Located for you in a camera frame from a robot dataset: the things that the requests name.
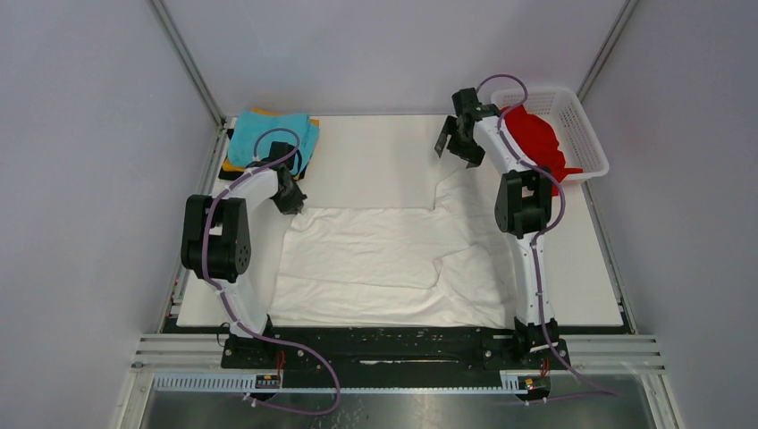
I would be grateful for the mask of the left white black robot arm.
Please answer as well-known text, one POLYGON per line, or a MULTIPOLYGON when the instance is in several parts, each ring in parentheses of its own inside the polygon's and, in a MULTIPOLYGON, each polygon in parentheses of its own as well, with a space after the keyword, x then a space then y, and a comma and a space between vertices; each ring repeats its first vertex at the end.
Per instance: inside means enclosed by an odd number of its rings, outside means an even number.
POLYGON ((185 205, 181 263, 218 297, 231 334, 247 337, 243 356, 257 367, 272 364, 278 346, 263 334, 268 309, 247 275, 253 254, 248 210, 271 201, 283 215, 301 212, 307 196, 291 173, 293 157, 298 145, 275 141, 267 157, 255 159, 216 196, 191 195, 185 205))

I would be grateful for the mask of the white t shirt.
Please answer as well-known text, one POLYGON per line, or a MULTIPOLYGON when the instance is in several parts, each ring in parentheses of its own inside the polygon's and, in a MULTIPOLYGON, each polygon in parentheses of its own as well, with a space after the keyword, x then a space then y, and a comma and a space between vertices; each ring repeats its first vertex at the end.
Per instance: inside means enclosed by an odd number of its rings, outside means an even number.
POLYGON ((430 208, 309 208, 283 238, 269 315, 289 326, 510 328, 509 243, 493 219, 497 176, 440 180, 430 208))

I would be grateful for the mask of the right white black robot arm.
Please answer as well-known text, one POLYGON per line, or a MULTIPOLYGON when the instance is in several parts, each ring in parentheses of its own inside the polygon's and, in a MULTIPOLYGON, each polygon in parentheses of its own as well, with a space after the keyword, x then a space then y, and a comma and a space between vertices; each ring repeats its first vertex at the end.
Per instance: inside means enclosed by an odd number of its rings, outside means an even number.
POLYGON ((501 110, 484 104, 475 88, 452 97, 454 113, 446 117, 434 151, 465 161, 467 167, 489 160, 500 176, 494 220, 511 251, 516 278, 515 335, 512 354, 518 364, 534 368, 559 345, 557 323, 547 298, 544 239, 551 229, 553 177, 527 157, 511 135, 501 110))

